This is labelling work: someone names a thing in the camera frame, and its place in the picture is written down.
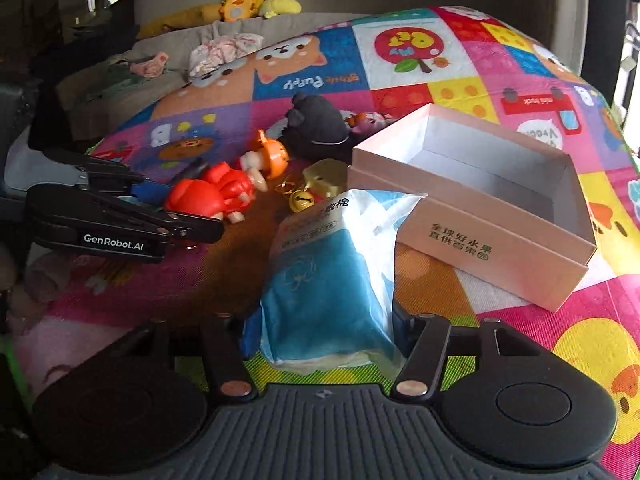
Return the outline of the red dress doll figurine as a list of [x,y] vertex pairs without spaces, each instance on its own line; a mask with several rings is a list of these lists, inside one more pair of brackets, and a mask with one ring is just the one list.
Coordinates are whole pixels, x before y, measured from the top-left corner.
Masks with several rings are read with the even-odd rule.
[[267,192],[271,166],[264,156],[249,151],[240,157],[240,168],[220,162],[201,177],[183,178],[170,190],[164,209],[179,214],[239,223],[257,192]]

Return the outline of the orange plastic hat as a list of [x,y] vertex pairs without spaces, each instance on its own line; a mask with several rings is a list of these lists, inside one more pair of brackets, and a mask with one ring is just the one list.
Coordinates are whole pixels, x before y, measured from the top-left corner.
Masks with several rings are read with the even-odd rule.
[[247,153],[248,166],[273,180],[284,174],[289,160],[288,151],[280,141],[270,138],[262,129],[257,130],[253,149]]

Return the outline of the yellow keychain with bell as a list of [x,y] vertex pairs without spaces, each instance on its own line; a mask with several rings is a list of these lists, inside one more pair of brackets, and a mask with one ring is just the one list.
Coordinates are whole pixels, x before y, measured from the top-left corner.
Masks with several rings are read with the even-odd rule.
[[346,186],[347,165],[326,158],[306,167],[300,174],[288,174],[274,190],[286,197],[288,206],[297,214],[340,195]]

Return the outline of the black plush toy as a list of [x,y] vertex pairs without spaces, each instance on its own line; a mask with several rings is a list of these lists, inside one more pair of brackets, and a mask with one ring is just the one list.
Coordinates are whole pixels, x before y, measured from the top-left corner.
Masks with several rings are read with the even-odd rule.
[[295,158],[352,162],[355,140],[340,111],[323,96],[296,93],[285,118],[281,142]]

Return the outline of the pink small figurine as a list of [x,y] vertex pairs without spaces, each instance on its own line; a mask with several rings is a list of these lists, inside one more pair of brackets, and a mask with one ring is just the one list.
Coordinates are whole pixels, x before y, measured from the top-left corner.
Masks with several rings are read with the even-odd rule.
[[395,121],[389,114],[362,112],[351,114],[345,119],[348,128],[356,136],[372,136]]

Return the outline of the grey sofa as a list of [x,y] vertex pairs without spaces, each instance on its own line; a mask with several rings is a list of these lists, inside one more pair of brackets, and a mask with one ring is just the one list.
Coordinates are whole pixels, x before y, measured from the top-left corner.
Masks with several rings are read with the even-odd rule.
[[65,77],[56,93],[75,141],[103,138],[172,90],[189,81],[190,56],[201,44],[219,37],[254,34],[270,46],[339,22],[356,13],[284,14],[249,18],[166,32],[142,39],[124,53]]

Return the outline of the pink small plush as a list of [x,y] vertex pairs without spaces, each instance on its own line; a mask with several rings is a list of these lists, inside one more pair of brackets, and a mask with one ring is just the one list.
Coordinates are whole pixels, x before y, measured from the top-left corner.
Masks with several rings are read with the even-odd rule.
[[139,77],[154,79],[164,72],[168,58],[169,55],[166,52],[160,51],[146,61],[131,63],[129,70]]

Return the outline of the white pink crumpled cloth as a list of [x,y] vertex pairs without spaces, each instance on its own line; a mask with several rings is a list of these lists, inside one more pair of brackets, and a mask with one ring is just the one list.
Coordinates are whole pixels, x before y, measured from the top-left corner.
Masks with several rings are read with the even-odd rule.
[[207,40],[190,53],[189,78],[205,76],[218,66],[258,51],[263,44],[263,36],[250,32]]

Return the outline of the yellow duck plush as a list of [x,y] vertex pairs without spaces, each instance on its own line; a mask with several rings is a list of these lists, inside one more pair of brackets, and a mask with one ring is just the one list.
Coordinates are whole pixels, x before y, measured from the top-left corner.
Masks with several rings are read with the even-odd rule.
[[219,14],[225,22],[236,22],[258,15],[264,0],[222,0]]

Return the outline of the colourful cartoon play mat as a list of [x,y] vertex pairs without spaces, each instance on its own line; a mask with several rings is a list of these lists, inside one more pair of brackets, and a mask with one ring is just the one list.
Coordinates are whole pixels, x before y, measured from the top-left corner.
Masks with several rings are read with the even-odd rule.
[[634,479],[639,168],[464,6],[215,67],[88,153],[20,113],[6,206],[85,352],[16,351],[6,479]]

